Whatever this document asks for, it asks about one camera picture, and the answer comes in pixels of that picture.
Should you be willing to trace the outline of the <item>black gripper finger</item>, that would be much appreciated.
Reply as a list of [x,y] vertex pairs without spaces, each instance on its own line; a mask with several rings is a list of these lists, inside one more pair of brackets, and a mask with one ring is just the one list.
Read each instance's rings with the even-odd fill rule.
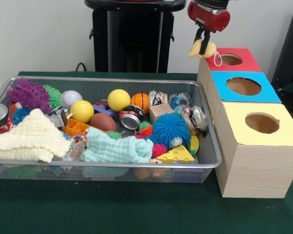
[[201,48],[200,48],[200,54],[204,55],[209,43],[209,39],[210,39],[210,31],[209,30],[205,30],[204,31],[204,40],[202,40],[201,42]]
[[197,32],[196,32],[196,35],[195,35],[195,39],[194,39],[194,42],[202,42],[202,33],[204,32],[204,27],[199,27]]

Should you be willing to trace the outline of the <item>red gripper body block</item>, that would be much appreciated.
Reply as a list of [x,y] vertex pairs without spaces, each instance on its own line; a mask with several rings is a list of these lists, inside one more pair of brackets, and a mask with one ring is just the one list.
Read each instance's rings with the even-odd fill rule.
[[228,1],[190,1],[188,16],[200,27],[211,32],[221,32],[231,19],[227,10],[228,3]]

